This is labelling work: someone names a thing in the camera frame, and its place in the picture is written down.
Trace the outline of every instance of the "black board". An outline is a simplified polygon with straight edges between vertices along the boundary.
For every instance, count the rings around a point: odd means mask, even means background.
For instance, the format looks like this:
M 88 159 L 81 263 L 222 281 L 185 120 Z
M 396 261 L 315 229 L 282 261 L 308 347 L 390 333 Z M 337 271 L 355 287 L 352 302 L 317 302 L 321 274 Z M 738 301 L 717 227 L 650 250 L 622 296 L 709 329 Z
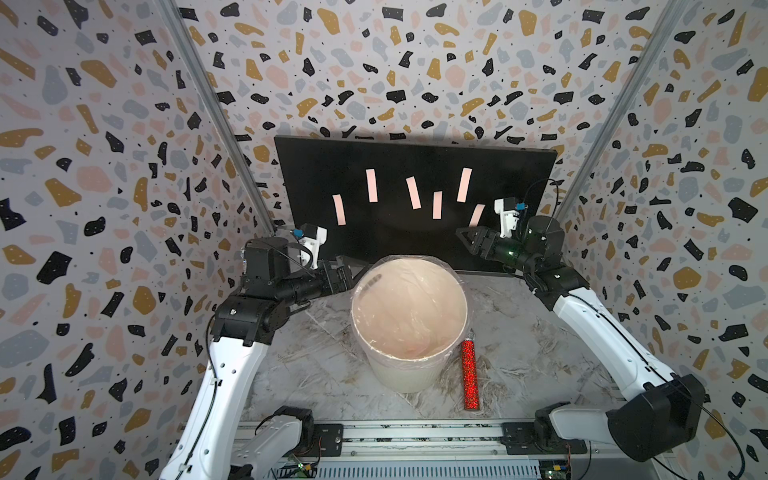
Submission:
M 531 148 L 469 148 L 374 141 L 275 137 L 288 201 L 297 226 L 328 230 L 320 258 L 347 255 L 376 262 L 394 254 L 431 255 L 454 270 L 500 273 L 501 265 L 472 257 L 455 235 L 467 227 L 475 205 L 479 225 L 499 228 L 493 200 L 522 198 L 536 180 L 550 176 L 557 152 Z M 456 201 L 464 167 L 472 169 L 465 203 Z M 376 170 L 377 203 L 368 201 L 366 169 Z M 406 178 L 413 176 L 422 208 L 413 210 Z M 548 182 L 533 186 L 527 203 L 538 209 Z M 442 219 L 432 219 L 432 194 L 441 190 Z M 336 221 L 333 195 L 344 203 L 346 225 Z

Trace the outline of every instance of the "marble table surface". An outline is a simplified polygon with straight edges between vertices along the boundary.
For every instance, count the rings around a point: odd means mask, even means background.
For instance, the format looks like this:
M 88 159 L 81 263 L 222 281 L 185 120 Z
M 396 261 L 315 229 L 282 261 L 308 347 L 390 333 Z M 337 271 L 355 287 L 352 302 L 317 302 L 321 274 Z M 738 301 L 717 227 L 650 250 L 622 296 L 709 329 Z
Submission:
M 560 401 L 619 406 L 606 369 L 571 329 L 512 277 L 464 275 L 482 409 L 464 410 L 458 352 L 438 381 L 393 392 L 373 375 L 352 333 L 350 295 L 313 301 L 274 338 L 253 381 L 242 420 L 282 405 L 310 408 L 315 420 L 532 418 Z

